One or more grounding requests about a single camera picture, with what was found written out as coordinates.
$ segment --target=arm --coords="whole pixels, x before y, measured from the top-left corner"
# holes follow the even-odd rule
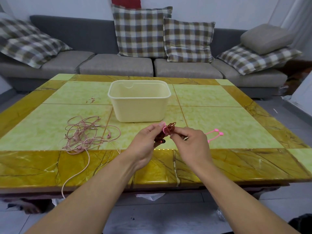
[[[129,147],[31,227],[26,234],[102,233],[108,216],[135,171],[152,158],[164,124],[141,130]]]
[[[174,132],[171,138],[182,159],[207,187],[234,233],[299,233],[213,165],[207,137],[201,130],[176,127]]]

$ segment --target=yellow tiled table top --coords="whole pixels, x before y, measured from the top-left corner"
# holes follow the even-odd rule
[[[222,131],[224,136],[210,142],[211,153],[214,163],[233,181],[271,184],[312,179],[312,149],[228,80],[58,74],[0,114],[0,191],[60,188],[86,166],[85,152],[70,155],[61,149],[67,121],[74,116],[98,115],[100,124],[118,126],[122,135],[117,141],[126,149],[150,123],[116,119],[107,92],[111,82],[119,79],[167,82],[172,96],[165,122]],[[201,185],[173,141],[166,141],[154,150],[150,163],[135,173],[128,188]],[[67,186],[83,184],[117,154],[109,143],[90,150],[90,165]]]

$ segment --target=checkered throw pillow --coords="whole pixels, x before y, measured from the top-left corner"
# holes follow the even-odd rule
[[[163,19],[172,7],[126,9],[112,4],[119,56],[165,58]]]
[[[227,50],[217,58],[221,59],[241,75],[273,67],[284,61],[300,56],[301,51],[284,47],[268,54],[258,55],[256,52],[239,44]]]
[[[182,22],[164,19],[163,39],[167,62],[211,62],[210,43],[215,22]]]
[[[0,52],[31,67],[40,68],[59,51],[71,49],[29,22],[0,19]]]

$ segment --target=hand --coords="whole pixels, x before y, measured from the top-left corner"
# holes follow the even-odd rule
[[[204,161],[213,164],[207,136],[201,130],[194,130],[189,127],[175,127],[170,138],[177,145],[183,161],[192,170]]]
[[[160,143],[154,142],[156,136],[162,131],[165,122],[152,124],[142,130],[134,137],[125,153],[134,160],[135,170],[145,167],[151,160],[153,150]]]

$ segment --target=sofa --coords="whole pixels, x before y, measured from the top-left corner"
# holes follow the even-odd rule
[[[287,76],[276,69],[240,75],[219,59],[212,63],[167,62],[118,56],[112,20],[93,20],[45,15],[30,16],[42,32],[73,48],[60,52],[40,69],[0,55],[0,75],[18,91],[33,91],[59,73],[148,77],[228,79],[252,98],[268,98],[282,86]],[[240,43],[246,30],[215,28],[210,45],[214,57]]]

